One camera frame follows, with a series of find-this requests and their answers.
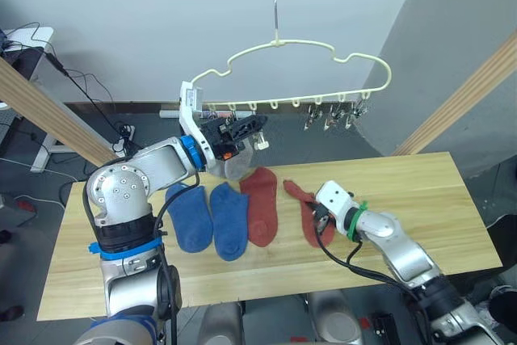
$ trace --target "wooden table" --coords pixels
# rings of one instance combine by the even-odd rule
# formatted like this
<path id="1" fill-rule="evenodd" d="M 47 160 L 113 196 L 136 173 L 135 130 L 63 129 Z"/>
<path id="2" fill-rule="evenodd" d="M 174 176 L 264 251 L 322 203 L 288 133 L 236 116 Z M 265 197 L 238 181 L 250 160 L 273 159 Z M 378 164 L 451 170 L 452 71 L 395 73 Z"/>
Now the wooden table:
<path id="1" fill-rule="evenodd" d="M 213 244 L 199 254 L 181 251 L 168 216 L 164 217 L 166 255 L 179 270 L 184 306 L 243 301 L 300 292 L 349 288 L 375 282 L 356 276 L 312 248 L 301 230 L 299 203 L 288 196 L 284 179 L 316 191 L 334 179 L 368 200 L 375 211 L 389 211 L 406 232 L 431 255 L 446 274 L 499 267 L 501 262 L 485 226 L 448 153 L 272 167 L 278 178 L 275 240 L 265 248 L 248 242 L 234 262 L 220 259 Z M 202 174 L 209 193 L 222 179 Z M 231 183 L 238 188 L 238 183 Z M 70 193 L 48 271 L 38 320 L 105 315 L 98 255 L 88 253 L 94 235 L 81 202 L 82 183 Z M 164 192 L 151 199 L 155 212 Z M 346 257 L 354 247 L 335 234 L 330 251 Z M 379 253 L 366 244 L 355 263 L 387 272 Z"/>

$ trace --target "green band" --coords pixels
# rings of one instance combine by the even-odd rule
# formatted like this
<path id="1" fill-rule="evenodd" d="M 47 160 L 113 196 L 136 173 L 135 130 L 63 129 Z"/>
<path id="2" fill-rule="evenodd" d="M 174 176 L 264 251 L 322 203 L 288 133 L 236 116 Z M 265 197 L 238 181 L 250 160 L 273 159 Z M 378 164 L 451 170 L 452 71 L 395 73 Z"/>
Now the green band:
<path id="1" fill-rule="evenodd" d="M 357 225 L 357 221 L 359 220 L 359 217 L 365 210 L 368 209 L 368 202 L 364 201 L 361 206 L 359 206 L 359 209 L 355 212 L 354 216 L 352 217 L 352 221 L 350 223 L 350 228 L 348 228 L 347 237 L 352 242 L 354 241 L 356 232 L 355 232 L 355 226 Z"/>

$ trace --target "metal rod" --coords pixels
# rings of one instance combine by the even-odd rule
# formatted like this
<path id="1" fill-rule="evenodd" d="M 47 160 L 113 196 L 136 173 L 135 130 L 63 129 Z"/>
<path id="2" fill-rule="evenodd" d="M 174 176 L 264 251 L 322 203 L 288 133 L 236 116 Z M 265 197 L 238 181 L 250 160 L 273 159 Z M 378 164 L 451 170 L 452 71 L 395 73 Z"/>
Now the metal rod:
<path id="1" fill-rule="evenodd" d="M 275 40 L 278 42 L 279 40 L 279 33 L 278 33 L 278 6 L 276 3 L 276 0 L 274 0 L 275 4 Z"/>

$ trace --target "blue sock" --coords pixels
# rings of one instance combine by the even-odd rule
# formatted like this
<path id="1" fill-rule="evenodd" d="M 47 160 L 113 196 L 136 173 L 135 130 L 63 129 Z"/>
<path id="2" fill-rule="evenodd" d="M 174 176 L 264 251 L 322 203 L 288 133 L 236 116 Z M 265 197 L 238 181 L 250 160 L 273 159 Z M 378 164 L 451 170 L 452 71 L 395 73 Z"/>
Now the blue sock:
<path id="1" fill-rule="evenodd" d="M 181 183 L 172 185 L 165 194 L 166 200 L 184 189 Z M 179 247 L 188 253 L 201 252 L 212 242 L 212 218 L 207 208 L 204 187 L 198 186 L 179 195 L 167 211 L 172 217 Z"/>
<path id="2" fill-rule="evenodd" d="M 210 194 L 216 251 L 227 262 L 237 259 L 246 250 L 248 197 L 233 190 L 227 182 Z"/>

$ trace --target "white hanger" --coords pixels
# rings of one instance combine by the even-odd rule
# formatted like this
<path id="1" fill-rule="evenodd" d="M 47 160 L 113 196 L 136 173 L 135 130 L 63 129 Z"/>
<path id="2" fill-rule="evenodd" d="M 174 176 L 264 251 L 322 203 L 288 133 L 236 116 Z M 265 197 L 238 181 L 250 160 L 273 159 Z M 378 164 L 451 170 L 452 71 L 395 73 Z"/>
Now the white hanger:
<path id="1" fill-rule="evenodd" d="M 380 59 L 379 57 L 375 57 L 375 56 L 372 56 L 372 55 L 369 55 L 369 54 L 364 54 L 364 53 L 352 53 L 352 54 L 349 54 L 348 57 L 346 57 L 346 58 L 338 58 L 338 57 L 336 57 L 336 49 L 331 44 L 326 44 L 324 42 L 318 42 L 316 40 L 281 40 L 279 38 L 278 10 L 277 10 L 277 5 L 276 5 L 276 0 L 275 0 L 275 40 L 272 40 L 271 42 L 269 42 L 267 44 L 259 44 L 257 46 L 252 47 L 252 48 L 247 48 L 246 50 L 242 50 L 241 52 L 232 55 L 227 60 L 227 62 L 226 62 L 227 66 L 228 66 L 228 69 L 226 71 L 220 72 L 217 69 L 205 70 L 203 73 L 198 74 L 197 76 L 195 76 L 191 80 L 191 83 L 195 84 L 201 78 L 204 78 L 204 77 L 208 76 L 209 74 L 215 74 L 216 76 L 219 76 L 219 77 L 226 77 L 226 76 L 228 76 L 229 74 L 232 73 L 232 71 L 233 71 L 232 63 L 233 63 L 233 61 L 235 61 L 239 57 L 245 56 L 246 54 L 250 54 L 252 52 L 256 52 L 258 50 L 262 50 L 262 49 L 265 49 L 265 48 L 279 48 L 281 46 L 285 46 L 286 44 L 309 44 L 309 45 L 312 45 L 312 46 L 319 46 L 319 47 L 323 47 L 323 48 L 328 48 L 330 50 L 330 52 L 331 52 L 331 55 L 332 55 L 332 57 L 331 57 L 332 61 L 338 62 L 340 64 L 346 64 L 350 59 L 352 59 L 354 57 L 359 57 L 359 58 L 364 58 L 364 59 L 367 59 L 367 60 L 375 61 L 378 64 L 381 64 L 382 66 L 384 66 L 384 68 L 386 70 L 386 73 L 387 73 L 386 81 L 385 81 L 384 84 L 382 84 L 381 86 L 378 86 L 376 88 L 364 88 L 364 89 L 359 89 L 359 90 L 346 90 L 346 91 L 341 91 L 341 92 L 326 93 L 326 94 L 323 94 L 323 95 L 298 96 L 298 97 L 289 97 L 289 98 L 285 98 L 285 99 L 233 101 L 233 102 L 220 102 L 220 103 L 214 102 L 214 103 L 208 103 L 209 109 L 211 111 L 215 111 L 217 107 L 227 106 L 230 111 L 236 111 L 237 105 L 247 104 L 248 107 L 250 107 L 251 111 L 256 111 L 257 105 L 258 104 L 264 104 L 264 103 L 269 103 L 271 105 L 271 108 L 276 109 L 276 108 L 278 108 L 278 103 L 279 102 L 284 102 L 284 101 L 290 101 L 291 104 L 294 107 L 299 107 L 300 104 L 301 104 L 301 101 L 303 101 L 303 100 L 313 100 L 313 102 L 316 105 L 320 105 L 322 103 L 322 101 L 323 101 L 323 98 L 325 98 L 325 97 L 335 97 L 335 98 L 338 99 L 338 101 L 340 103 L 342 103 L 342 102 L 346 101 L 347 95 L 353 95 L 353 94 L 356 94 L 356 93 L 360 93 L 362 99 L 368 99 L 372 92 L 377 92 L 379 90 L 383 90 L 391 83 L 391 78 L 392 78 L 391 68 L 389 67 L 389 65 L 388 65 L 388 63 L 386 61 Z"/>

